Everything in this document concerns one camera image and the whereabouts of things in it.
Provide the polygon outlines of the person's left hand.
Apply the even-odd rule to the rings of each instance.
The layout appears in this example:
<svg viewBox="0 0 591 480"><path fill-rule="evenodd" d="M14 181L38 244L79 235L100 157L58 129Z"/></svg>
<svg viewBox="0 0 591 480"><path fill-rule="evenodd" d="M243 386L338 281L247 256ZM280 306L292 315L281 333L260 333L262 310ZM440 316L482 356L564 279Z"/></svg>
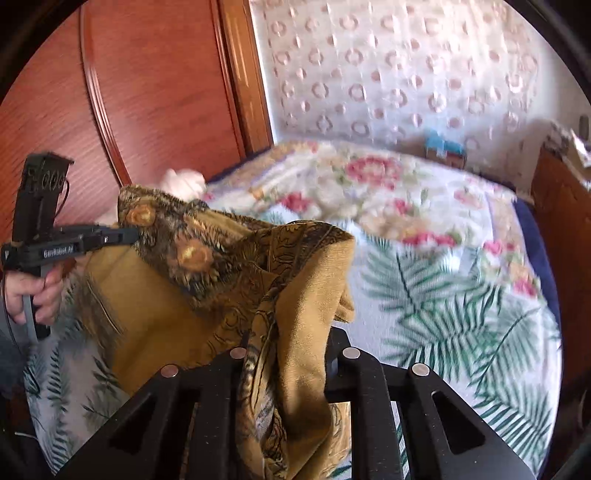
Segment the person's left hand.
<svg viewBox="0 0 591 480"><path fill-rule="evenodd" d="M5 277L5 305L17 324L25 324L23 297L30 296L37 307L35 321L51 326L58 314L63 291L63 265L56 264L44 278L23 272L8 272Z"/></svg>

